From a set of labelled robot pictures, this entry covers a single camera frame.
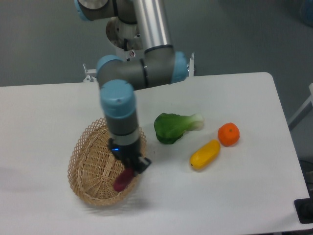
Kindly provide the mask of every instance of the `wicker basket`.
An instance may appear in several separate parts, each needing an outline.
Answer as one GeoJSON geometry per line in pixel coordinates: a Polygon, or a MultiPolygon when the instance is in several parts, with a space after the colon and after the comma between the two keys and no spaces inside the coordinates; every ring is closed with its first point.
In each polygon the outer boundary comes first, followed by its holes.
{"type": "MultiPolygon", "coordinates": [[[[146,139],[141,135],[141,154],[145,156],[146,139]]],[[[113,189],[113,182],[124,170],[107,147],[109,133],[106,121],[101,118],[83,132],[76,144],[68,166],[68,181],[71,189],[89,204],[112,205],[125,198],[134,188],[139,176],[122,192],[113,189]]]]}

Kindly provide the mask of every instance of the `white table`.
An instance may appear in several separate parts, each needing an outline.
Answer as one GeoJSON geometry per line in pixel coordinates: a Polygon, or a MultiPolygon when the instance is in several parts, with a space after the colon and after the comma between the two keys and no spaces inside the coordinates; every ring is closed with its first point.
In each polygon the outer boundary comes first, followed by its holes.
{"type": "Polygon", "coordinates": [[[0,88],[0,234],[243,235],[310,229],[293,201],[308,192],[272,77],[188,78],[136,92],[153,164],[128,199],[108,208],[81,202],[67,167],[84,129],[103,116],[96,83],[0,88]],[[153,128],[162,112],[205,117],[173,145],[153,128]],[[238,144],[202,172],[191,154],[234,122],[238,144]]]}

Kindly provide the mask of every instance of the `metal bracket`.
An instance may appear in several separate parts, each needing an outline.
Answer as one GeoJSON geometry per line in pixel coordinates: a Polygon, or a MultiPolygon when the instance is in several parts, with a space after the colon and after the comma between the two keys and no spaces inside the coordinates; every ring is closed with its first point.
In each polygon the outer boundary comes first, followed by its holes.
{"type": "Polygon", "coordinates": [[[88,70],[86,67],[86,64],[83,64],[84,67],[84,72],[85,72],[85,79],[83,80],[83,82],[94,82],[97,79],[95,78],[95,76],[97,75],[97,70],[93,69],[93,70],[88,70]]]}
{"type": "Polygon", "coordinates": [[[313,109],[313,83],[309,85],[311,95],[300,106],[300,108],[288,120],[289,130],[292,131],[296,125],[313,109]]]}

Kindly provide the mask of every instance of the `gray joint housing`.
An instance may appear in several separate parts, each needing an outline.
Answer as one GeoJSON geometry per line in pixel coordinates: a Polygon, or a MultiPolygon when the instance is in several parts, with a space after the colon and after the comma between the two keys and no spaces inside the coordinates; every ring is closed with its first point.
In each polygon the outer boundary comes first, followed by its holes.
{"type": "Polygon", "coordinates": [[[174,65],[174,49],[162,47],[146,52],[145,58],[139,61],[112,60],[106,63],[98,71],[97,80],[100,88],[115,79],[127,81],[135,90],[156,87],[171,83],[174,65]]]}
{"type": "Polygon", "coordinates": [[[130,0],[108,0],[108,2],[98,9],[89,9],[78,0],[83,14],[90,21],[105,19],[117,16],[122,22],[136,24],[136,14],[134,4],[130,0]]]}

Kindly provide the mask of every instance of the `orange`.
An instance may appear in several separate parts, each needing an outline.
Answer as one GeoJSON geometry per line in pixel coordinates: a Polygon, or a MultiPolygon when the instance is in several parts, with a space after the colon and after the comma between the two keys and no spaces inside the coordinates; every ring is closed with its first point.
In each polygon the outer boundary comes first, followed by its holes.
{"type": "Polygon", "coordinates": [[[230,122],[219,128],[218,137],[222,145],[229,147],[239,140],[240,132],[238,127],[230,122]]]}

